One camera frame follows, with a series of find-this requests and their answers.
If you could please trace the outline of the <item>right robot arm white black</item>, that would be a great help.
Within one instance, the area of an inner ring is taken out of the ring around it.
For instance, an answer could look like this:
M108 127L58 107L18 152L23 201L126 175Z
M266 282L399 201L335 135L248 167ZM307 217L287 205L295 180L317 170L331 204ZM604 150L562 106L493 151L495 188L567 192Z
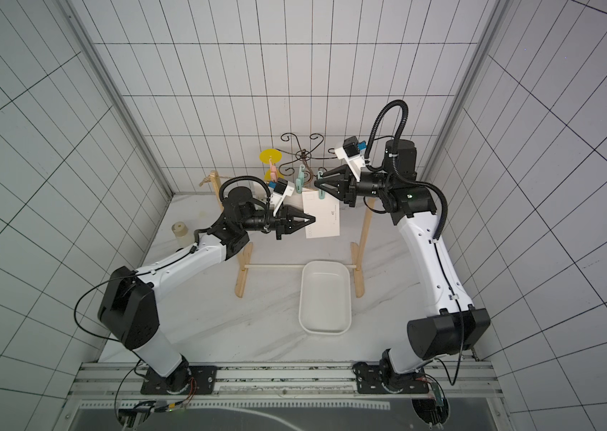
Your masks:
M373 166L371 151L376 134L393 108L400 109L400 122L385 144L384 161ZM417 149L413 142L402 138L408 118L406 102L388 102L376 117L366 143L360 144L354 136L347 138L335 150L343 165L325 172L314 183L351 207L358 198L379 199L382 213L391 217L418 269L425 315L408 322L406 341L382 354L379 377L388 393L401 393L424 380L423 367L435 359L461 357L491 323L487 310L476 307L462 286L445 247L445 194L434 184L416 178Z

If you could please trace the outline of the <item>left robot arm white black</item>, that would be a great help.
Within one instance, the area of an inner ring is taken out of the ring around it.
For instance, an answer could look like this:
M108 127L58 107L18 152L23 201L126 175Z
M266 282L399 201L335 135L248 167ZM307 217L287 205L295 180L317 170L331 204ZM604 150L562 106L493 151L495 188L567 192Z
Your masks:
M284 180L230 178L217 194L222 213L210 227L196 230L188 246L138 269L122 266L102 283L100 323L149 366L170 394L190 390L195 380L188 360L163 334L159 302L197 274L231 260L249 244L251 232L282 238L314 224L315 216L285 203L289 190Z

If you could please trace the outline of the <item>teal clothespin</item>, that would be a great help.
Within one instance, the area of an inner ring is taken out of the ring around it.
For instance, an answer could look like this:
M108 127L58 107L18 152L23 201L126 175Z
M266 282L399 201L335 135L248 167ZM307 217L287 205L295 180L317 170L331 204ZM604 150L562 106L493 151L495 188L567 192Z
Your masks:
M296 177L296 192L301 194L305 185L306 170L305 166L301 164L298 168L298 175Z
M316 185L318 184L319 180L321 180L323 178L323 174L324 174L324 170L323 169L319 169L317 172L317 177L316 177ZM325 191L320 187L320 186L316 186L316 188L318 189L318 195L319 195L319 199L325 199Z

